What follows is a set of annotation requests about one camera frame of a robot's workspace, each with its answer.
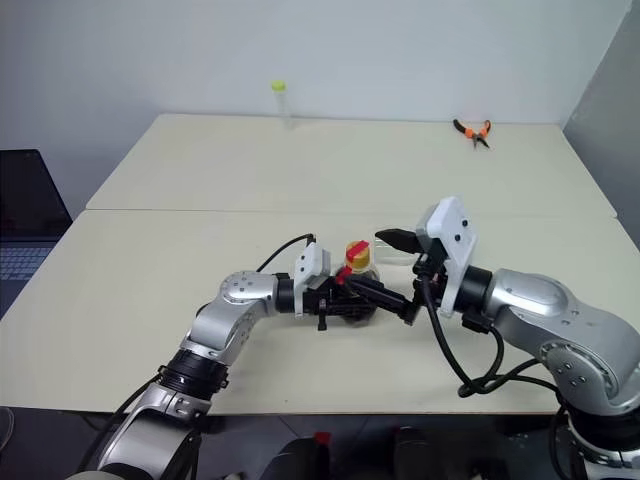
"white table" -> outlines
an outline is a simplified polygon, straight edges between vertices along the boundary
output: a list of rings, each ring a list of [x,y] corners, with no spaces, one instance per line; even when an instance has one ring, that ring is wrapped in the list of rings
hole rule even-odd
[[[86,211],[0,322],[0,404],[113,411],[175,353],[196,309],[229,273],[255,268],[285,240],[314,231],[339,261],[347,241],[406,215]],[[474,265],[541,272],[588,303],[640,329],[640,254],[612,218],[472,218]],[[289,270],[298,248],[274,262]],[[410,293],[408,267],[381,267],[390,288]],[[509,385],[461,400],[458,381],[421,314],[407,327],[384,312],[371,325],[340,319],[319,333],[314,318],[264,319],[230,370],[212,412],[549,412],[546,390]],[[480,374],[489,337],[446,321],[456,354]],[[527,356],[507,349],[505,366]],[[541,368],[533,375],[545,377]]]
[[[410,213],[458,194],[470,214],[615,216],[556,125],[160,115],[89,209]]]

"orange pliers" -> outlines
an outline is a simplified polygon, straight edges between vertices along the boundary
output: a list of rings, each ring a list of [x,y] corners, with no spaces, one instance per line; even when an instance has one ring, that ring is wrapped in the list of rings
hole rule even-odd
[[[491,130],[491,122],[489,120],[484,121],[484,127],[482,127],[478,133],[474,132],[473,129],[462,125],[457,118],[453,119],[453,126],[456,127],[456,130],[460,133],[464,133],[465,137],[473,140],[473,148],[478,146],[478,142],[489,148],[489,145],[485,140],[487,135],[489,135],[489,130]]]

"floor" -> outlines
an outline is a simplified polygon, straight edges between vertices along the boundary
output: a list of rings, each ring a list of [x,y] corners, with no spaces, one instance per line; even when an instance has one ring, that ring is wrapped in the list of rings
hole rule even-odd
[[[51,410],[12,409],[14,434],[0,456],[0,479],[62,480],[73,473],[95,431],[82,417]],[[375,464],[386,458],[395,428],[420,428],[433,441],[450,480],[467,480],[472,459],[504,458],[511,478],[552,480],[546,431],[497,433],[505,417],[427,415],[236,416],[224,419],[221,433],[206,435],[200,449],[198,479],[215,480],[244,472],[258,480],[268,462],[289,441],[317,431],[332,433],[334,472],[354,464]],[[100,426],[103,417],[89,417]],[[519,417],[506,417],[507,425]],[[0,435],[6,418],[0,419]]]

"yellow cap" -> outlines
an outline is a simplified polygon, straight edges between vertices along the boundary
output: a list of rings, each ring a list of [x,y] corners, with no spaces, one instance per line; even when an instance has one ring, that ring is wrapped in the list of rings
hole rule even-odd
[[[360,242],[361,242],[361,240],[349,243],[347,245],[347,251],[349,251],[351,248],[355,247]],[[368,246],[364,250],[362,250],[360,253],[358,253],[355,257],[353,257],[353,262],[349,261],[349,259],[346,256],[346,252],[345,252],[344,263],[347,266],[353,268],[354,270],[362,270],[364,268],[367,268],[369,266],[370,260],[371,259],[370,259],[369,247]]]
[[[274,80],[271,82],[271,90],[274,92],[284,92],[287,90],[287,84],[284,83],[284,80]]]

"laptop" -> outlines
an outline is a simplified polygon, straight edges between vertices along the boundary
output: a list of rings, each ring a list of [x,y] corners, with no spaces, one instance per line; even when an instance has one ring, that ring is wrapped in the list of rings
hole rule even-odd
[[[0,318],[71,225],[38,150],[0,150]]]

